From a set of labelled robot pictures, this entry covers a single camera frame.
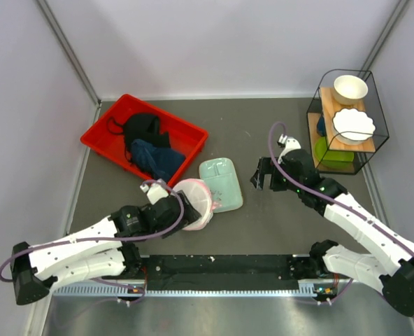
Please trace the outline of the white mesh laundry bag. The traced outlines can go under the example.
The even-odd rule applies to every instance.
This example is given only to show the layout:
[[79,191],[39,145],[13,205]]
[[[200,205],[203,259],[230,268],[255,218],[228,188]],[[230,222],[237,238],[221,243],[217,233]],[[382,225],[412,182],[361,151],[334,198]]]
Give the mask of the white mesh laundry bag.
[[200,214],[197,220],[185,226],[185,231],[202,230],[213,217],[215,203],[210,188],[197,178],[189,178],[178,182],[174,188],[176,192],[184,192],[192,207]]

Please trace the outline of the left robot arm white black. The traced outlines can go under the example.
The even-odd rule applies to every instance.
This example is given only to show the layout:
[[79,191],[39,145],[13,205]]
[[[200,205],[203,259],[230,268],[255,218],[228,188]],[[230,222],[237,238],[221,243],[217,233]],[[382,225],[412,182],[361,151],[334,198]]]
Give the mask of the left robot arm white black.
[[13,247],[10,271],[15,302],[29,305],[76,282],[105,277],[130,280],[143,267],[135,241],[166,238],[201,218],[184,192],[143,206],[123,206],[98,223],[52,243]]

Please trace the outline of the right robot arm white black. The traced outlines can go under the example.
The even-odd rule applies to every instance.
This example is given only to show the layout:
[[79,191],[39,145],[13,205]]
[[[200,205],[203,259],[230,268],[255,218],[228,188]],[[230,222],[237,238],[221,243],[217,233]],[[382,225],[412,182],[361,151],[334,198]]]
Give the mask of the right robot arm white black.
[[274,192],[291,190],[304,205],[346,231],[367,254],[325,241],[310,251],[310,270],[350,277],[372,289],[400,314],[414,319],[414,243],[389,229],[365,210],[333,178],[322,177],[304,149],[288,151],[280,160],[261,157],[251,183],[258,190],[270,176]]

